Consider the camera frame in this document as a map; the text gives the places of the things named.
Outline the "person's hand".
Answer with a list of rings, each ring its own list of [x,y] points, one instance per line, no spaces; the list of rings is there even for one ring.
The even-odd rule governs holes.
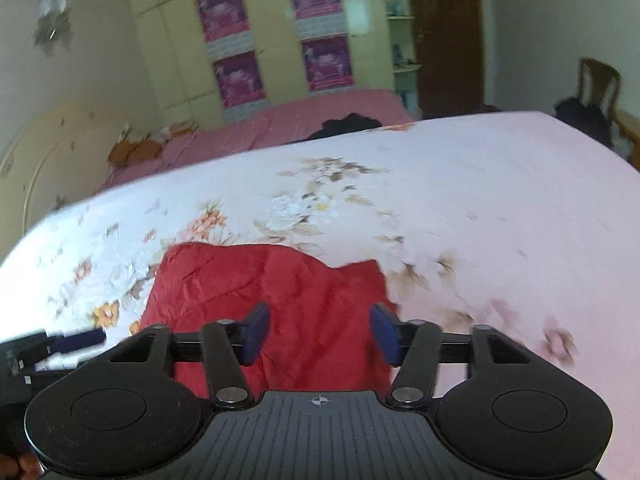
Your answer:
[[[42,467],[37,456],[32,453],[20,457],[0,455],[0,478],[8,480],[38,480]]]

